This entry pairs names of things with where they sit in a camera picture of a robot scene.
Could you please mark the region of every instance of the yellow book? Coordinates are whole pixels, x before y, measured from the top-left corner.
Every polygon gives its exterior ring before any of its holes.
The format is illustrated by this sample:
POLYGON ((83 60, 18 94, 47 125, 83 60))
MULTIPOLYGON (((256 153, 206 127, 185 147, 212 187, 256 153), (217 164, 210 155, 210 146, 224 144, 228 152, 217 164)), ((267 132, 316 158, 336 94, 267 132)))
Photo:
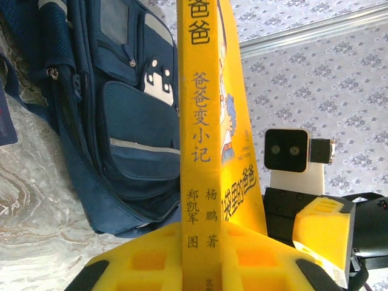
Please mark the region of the yellow book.
POLYGON ((178 1, 178 54, 183 289, 221 291, 221 221, 267 235, 228 1, 178 1))

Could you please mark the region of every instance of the book spine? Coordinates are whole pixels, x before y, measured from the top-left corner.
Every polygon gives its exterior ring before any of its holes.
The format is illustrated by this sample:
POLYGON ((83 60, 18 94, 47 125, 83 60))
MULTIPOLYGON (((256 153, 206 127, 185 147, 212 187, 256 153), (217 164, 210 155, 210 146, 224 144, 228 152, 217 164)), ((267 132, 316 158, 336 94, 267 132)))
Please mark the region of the book spine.
POLYGON ((217 3, 177 5, 182 289, 222 291, 217 3))

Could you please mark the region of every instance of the cartoon character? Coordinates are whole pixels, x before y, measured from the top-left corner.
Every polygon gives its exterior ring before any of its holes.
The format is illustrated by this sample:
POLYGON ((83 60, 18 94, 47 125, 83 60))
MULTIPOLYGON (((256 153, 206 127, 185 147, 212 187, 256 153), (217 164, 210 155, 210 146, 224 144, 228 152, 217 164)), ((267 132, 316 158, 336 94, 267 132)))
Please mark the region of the cartoon character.
POLYGON ((235 151, 232 147, 232 138, 236 132, 236 108, 235 100, 231 94, 227 94, 224 85, 224 68, 226 61, 226 32, 224 26, 224 20, 222 18, 221 5, 219 0, 218 6, 218 27, 221 28, 222 33, 218 33, 218 45, 219 45, 219 85, 220 85, 220 102, 221 102, 221 114, 220 114, 220 128, 221 128, 221 164, 226 164, 228 161, 235 157, 235 151))

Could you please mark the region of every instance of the camera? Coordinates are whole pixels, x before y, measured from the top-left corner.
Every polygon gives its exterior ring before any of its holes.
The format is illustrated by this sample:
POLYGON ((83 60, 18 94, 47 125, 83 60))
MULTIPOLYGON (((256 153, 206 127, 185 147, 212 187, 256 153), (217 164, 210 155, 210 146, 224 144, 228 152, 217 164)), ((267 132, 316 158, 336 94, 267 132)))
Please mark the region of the camera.
POLYGON ((304 129, 269 129, 264 146, 264 165, 270 170, 306 171, 310 162, 333 163, 335 144, 331 139, 312 139, 304 129))

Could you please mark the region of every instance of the navy blue backpack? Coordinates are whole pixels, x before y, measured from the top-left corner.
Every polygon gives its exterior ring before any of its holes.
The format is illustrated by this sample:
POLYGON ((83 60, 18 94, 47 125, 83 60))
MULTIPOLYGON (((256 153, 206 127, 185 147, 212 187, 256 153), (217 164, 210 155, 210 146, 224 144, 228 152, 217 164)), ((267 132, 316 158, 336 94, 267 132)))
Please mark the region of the navy blue backpack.
POLYGON ((168 28, 137 0, 1 0, 0 11, 48 104, 23 105, 60 135, 94 231, 134 238, 179 221, 168 28))

